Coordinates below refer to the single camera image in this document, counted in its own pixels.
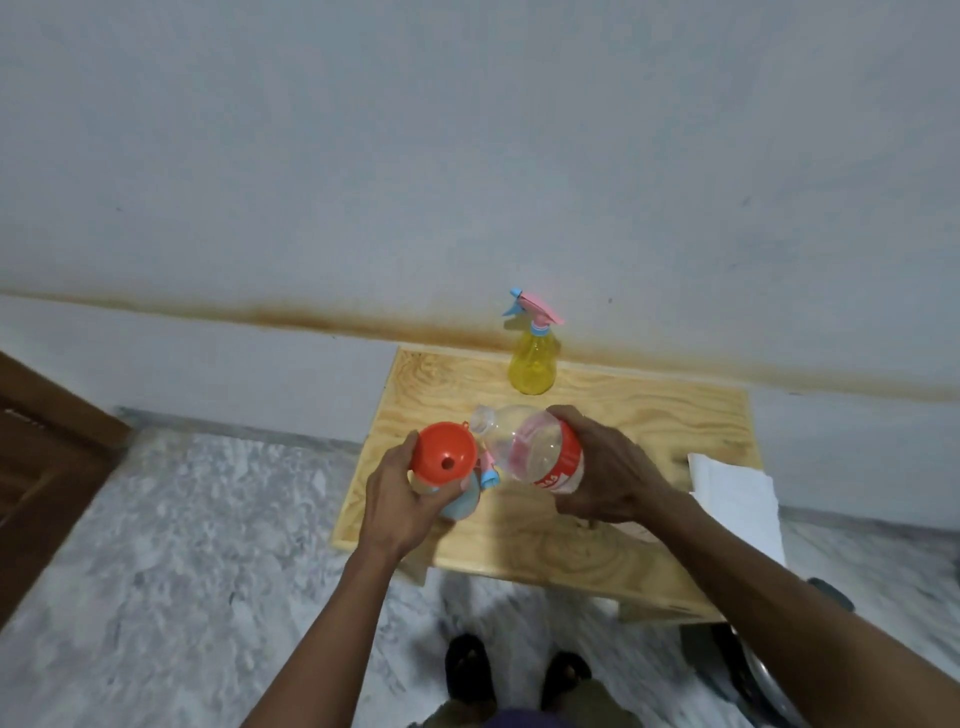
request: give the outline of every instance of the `white wall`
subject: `white wall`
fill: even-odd
[[[960,390],[960,4],[8,0],[0,289]]]
[[[106,409],[361,442],[395,346],[0,296],[0,350]],[[751,389],[784,505],[960,529],[960,406]]]

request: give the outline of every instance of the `brown water stain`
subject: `brown water stain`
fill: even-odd
[[[481,328],[459,320],[414,321],[391,312],[318,311],[299,303],[264,303],[224,307],[206,303],[143,303],[119,297],[38,295],[0,290],[17,298],[109,308],[201,321],[222,321],[262,328],[287,328],[334,336],[397,341],[438,347],[509,352],[516,327]],[[711,376],[799,392],[836,392],[884,399],[949,402],[960,400],[960,388],[846,373],[797,370],[735,360],[691,355],[651,354],[630,347],[612,348],[587,341],[564,340],[562,360],[598,366],[637,369],[686,376]]]

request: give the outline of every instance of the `spray bottle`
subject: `spray bottle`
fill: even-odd
[[[514,305],[504,316],[514,316],[521,311],[530,314],[530,329],[523,332],[510,361],[507,376],[510,383],[525,395],[541,395],[553,386],[557,378],[557,354],[560,344],[550,330],[551,324],[562,324],[546,303],[531,293],[512,288]]]

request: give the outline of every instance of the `foot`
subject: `foot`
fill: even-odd
[[[540,694],[540,709],[548,711],[554,707],[557,698],[570,692],[584,680],[593,677],[590,666],[580,655],[573,652],[558,652],[546,669],[543,678],[543,692]]]
[[[495,703],[493,675],[487,650],[475,635],[461,635],[450,643],[444,659],[446,691],[467,705]]]

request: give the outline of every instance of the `bottle neck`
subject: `bottle neck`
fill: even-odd
[[[493,412],[492,407],[481,404],[473,410],[473,414],[470,416],[470,432],[477,437],[481,437],[493,426],[493,419],[495,416],[496,415]]]

